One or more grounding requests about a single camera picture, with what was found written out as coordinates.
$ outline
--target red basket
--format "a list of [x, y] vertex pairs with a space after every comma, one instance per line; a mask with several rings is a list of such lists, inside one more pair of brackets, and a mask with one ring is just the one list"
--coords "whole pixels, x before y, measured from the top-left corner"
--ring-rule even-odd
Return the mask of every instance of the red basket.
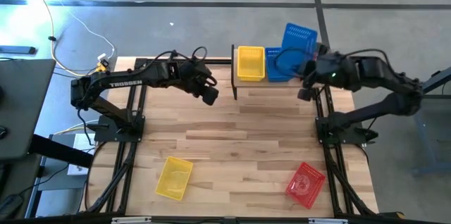
[[326, 177], [307, 163], [302, 163], [288, 184], [286, 193], [305, 208], [313, 206]]

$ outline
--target yellow basket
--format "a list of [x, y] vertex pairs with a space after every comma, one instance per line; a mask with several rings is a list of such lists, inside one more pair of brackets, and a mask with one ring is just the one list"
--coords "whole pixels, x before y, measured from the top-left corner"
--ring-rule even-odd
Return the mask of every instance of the yellow basket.
[[191, 162], [168, 157], [156, 185], [155, 193], [178, 201], [182, 200], [191, 170]]
[[265, 78], [265, 48], [239, 46], [237, 75], [242, 81], [260, 81]]

